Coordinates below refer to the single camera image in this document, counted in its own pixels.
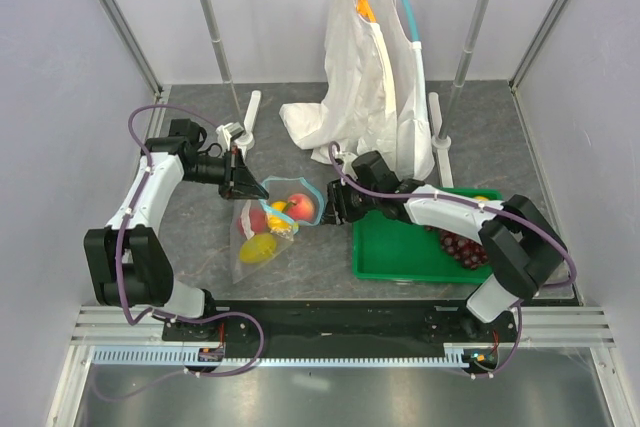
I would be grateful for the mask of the purple grape bunch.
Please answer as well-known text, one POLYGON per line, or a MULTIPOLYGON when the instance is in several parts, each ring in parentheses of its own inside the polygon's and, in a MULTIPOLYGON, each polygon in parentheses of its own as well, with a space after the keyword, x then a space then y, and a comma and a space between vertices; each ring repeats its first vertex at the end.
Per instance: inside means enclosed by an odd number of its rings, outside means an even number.
POLYGON ((488 264, 488 255, 480 243, 435 227, 425 227, 425 231, 435 234, 441 249, 462 268, 477 270, 488 264))

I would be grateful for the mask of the peach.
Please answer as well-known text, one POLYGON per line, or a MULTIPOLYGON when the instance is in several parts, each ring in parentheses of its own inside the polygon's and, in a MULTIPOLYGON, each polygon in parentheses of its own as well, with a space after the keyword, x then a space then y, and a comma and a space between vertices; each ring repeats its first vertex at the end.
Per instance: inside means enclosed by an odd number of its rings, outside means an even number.
POLYGON ((311 222, 315 218, 315 204, 303 193, 290 195, 283 212, 295 221, 311 222))

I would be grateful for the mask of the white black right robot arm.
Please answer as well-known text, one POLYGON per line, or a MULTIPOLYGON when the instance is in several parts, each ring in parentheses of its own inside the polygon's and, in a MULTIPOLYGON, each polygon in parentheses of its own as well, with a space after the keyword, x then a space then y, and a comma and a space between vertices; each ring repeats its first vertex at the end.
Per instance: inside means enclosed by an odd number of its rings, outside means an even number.
POLYGON ((445 230, 479 244, 490 276, 467 298, 458 328, 467 339, 483 339, 503 312, 532 299, 566 265, 576 277, 567 247, 531 200, 478 200, 443 191, 415 179, 399 179, 377 151, 344 162, 337 142, 328 147, 338 179, 327 186, 328 224, 354 223, 369 212, 405 224, 445 230))

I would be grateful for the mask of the white garment on teal hanger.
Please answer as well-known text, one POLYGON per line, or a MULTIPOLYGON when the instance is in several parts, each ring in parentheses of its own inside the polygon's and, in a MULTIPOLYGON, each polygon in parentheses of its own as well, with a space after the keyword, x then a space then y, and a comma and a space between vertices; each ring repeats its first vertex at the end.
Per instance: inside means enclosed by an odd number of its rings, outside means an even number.
POLYGON ((401 0, 369 0, 384 39, 394 82, 396 172, 426 179, 435 166, 427 112, 422 44, 410 40, 401 0))

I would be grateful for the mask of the orange fruit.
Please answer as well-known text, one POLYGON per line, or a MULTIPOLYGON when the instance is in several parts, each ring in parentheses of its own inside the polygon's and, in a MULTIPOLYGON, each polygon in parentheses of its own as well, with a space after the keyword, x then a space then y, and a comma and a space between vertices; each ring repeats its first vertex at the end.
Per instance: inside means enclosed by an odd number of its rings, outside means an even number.
MULTIPOLYGON (((272 203, 270 207, 277 212, 284 213, 288 208, 288 203, 286 201, 276 201, 272 203)), ((289 222, 272 213, 267 214, 267 226, 271 232, 277 234, 287 234, 292 229, 289 222)))

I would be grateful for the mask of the red apple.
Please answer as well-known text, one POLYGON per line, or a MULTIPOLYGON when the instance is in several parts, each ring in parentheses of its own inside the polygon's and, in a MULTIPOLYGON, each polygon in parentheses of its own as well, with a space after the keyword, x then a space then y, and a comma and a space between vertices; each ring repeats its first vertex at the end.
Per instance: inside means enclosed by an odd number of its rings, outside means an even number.
POLYGON ((239 233, 247 239, 257 234, 266 233, 268 231, 266 214, 257 207, 244 209, 236 220, 236 227, 239 233))

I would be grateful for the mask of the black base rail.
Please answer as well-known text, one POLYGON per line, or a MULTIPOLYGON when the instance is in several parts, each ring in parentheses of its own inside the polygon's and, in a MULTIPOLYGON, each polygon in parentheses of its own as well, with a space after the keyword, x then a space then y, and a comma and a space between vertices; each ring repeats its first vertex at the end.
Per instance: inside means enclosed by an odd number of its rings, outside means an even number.
POLYGON ((222 342, 224 349, 258 358, 275 354, 422 354, 447 346, 505 347, 516 338, 510 312, 483 324, 462 301, 428 300, 232 300, 220 302, 204 325, 165 324, 165 341, 196 346, 222 342))

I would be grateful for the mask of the clear zip top bag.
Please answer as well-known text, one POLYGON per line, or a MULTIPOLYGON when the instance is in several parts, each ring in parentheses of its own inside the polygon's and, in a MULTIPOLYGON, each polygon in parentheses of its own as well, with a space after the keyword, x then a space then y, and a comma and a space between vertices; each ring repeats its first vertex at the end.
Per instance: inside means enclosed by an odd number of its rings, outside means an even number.
POLYGON ((230 228, 230 273, 238 283, 288 249, 303 228, 320 224, 325 195, 303 177, 270 176, 266 200, 234 203, 230 228))

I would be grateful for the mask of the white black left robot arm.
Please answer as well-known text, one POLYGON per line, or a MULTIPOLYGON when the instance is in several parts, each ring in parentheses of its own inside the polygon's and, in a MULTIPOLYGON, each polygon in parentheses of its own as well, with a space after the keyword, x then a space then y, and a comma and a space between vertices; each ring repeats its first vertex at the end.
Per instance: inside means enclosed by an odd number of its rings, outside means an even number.
POLYGON ((106 226, 89 230, 84 251, 96 300, 103 306, 134 306, 185 318, 185 329, 208 340, 219 329, 219 316, 205 289, 179 281, 160 243, 158 231, 168 202, 181 182, 214 185, 225 200, 265 200, 266 189, 246 166, 239 123, 216 130, 219 154, 204 144, 207 132, 190 119, 174 119, 164 137, 147 139, 139 167, 121 207, 106 226))

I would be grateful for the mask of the green plastic tray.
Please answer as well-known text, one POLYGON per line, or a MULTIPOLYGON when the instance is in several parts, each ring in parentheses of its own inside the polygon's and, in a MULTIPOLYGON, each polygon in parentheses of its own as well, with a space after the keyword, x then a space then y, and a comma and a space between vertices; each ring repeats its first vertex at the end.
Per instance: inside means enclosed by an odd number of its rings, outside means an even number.
POLYGON ((359 279, 480 285, 491 274, 487 264, 469 270, 446 254, 438 232, 379 211, 352 227, 352 270, 359 279))

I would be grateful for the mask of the white garment on orange hanger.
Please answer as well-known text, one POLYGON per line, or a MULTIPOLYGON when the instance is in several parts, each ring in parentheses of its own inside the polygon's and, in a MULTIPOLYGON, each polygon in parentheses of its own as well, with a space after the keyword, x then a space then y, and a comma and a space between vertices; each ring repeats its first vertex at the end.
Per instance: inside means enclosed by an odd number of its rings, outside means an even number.
POLYGON ((394 82, 380 28, 357 13, 356 0, 331 0, 324 46, 324 99, 280 109, 291 140, 320 163, 330 162, 329 143, 335 141, 354 156, 378 151, 394 167, 394 82))

